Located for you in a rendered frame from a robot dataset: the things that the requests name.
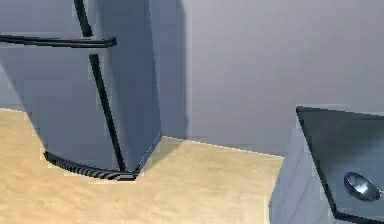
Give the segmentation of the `grey fridge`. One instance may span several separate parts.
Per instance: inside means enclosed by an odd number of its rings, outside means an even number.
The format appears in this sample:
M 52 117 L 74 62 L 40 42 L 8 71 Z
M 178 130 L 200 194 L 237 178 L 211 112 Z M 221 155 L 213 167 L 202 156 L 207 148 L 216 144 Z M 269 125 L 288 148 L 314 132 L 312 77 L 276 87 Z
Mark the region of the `grey fridge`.
M 133 180 L 162 137 L 148 0 L 0 0 L 0 69 L 51 164 Z M 89 61 L 100 68 L 126 169 L 120 171 Z

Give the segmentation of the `white cabinet with dark worktop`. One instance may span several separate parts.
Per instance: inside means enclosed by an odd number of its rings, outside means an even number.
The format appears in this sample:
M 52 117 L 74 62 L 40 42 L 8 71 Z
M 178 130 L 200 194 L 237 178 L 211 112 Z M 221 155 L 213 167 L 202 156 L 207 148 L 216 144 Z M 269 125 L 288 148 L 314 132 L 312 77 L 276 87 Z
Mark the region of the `white cabinet with dark worktop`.
M 384 224 L 384 195 L 361 201 L 344 187 L 356 172 L 384 190 L 384 115 L 298 106 L 269 200 L 270 224 Z

